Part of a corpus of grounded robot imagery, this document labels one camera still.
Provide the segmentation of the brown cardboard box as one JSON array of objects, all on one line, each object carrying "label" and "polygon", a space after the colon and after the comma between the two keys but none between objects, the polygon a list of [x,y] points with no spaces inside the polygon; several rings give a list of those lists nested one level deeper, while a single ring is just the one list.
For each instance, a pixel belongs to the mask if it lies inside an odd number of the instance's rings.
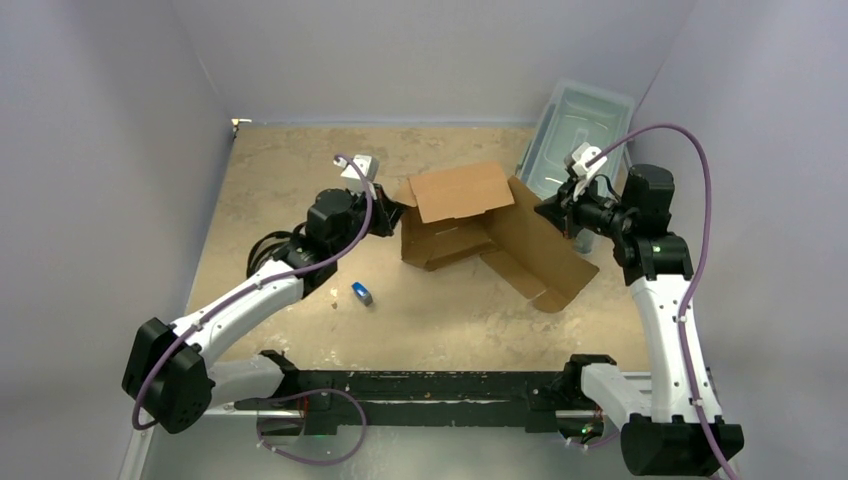
[{"label": "brown cardboard box", "polygon": [[416,268],[432,272],[478,257],[545,313],[562,311],[599,272],[497,162],[409,176],[392,198],[405,208],[401,258]]}]

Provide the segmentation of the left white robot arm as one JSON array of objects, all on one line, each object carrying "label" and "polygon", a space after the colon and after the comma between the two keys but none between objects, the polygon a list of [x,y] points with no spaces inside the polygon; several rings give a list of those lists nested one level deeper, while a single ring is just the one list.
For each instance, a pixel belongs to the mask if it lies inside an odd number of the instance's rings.
[{"label": "left white robot arm", "polygon": [[251,248],[246,279],[198,311],[136,331],[121,387],[134,401],[131,423],[171,434],[193,425],[221,384],[210,369],[222,354],[271,315],[317,290],[367,235],[390,237],[406,207],[381,185],[362,192],[321,191],[304,222],[273,231]]}]

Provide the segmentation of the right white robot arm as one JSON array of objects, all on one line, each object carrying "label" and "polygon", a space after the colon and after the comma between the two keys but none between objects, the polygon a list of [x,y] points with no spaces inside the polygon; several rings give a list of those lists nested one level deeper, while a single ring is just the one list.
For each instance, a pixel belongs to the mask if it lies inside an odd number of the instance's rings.
[{"label": "right white robot arm", "polygon": [[669,229],[675,192],[670,171],[637,165],[618,197],[597,192],[595,175],[572,166],[557,193],[536,213],[572,239],[590,230],[610,239],[635,302],[650,359],[644,395],[602,355],[575,355],[561,381],[576,407],[595,403],[620,432],[624,463],[636,476],[711,477],[744,445],[738,424],[724,420],[697,346],[688,291],[695,271],[686,241]]}]

